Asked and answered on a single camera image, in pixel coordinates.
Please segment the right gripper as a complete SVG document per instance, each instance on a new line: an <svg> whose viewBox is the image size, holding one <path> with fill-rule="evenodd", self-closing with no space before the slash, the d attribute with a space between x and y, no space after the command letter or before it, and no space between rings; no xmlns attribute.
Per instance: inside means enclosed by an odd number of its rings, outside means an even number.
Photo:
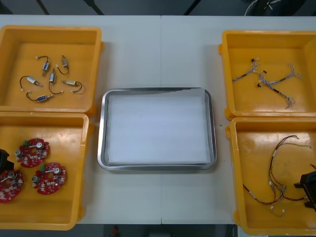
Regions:
<svg viewBox="0 0 316 237"><path fill-rule="evenodd" d="M311 208L316 211L316 204L313 202L316 200L316 172L310 172L301 176L301 183L295 183L294 187L304 189L308 196L308 202L304 203L306 208Z"/></svg>

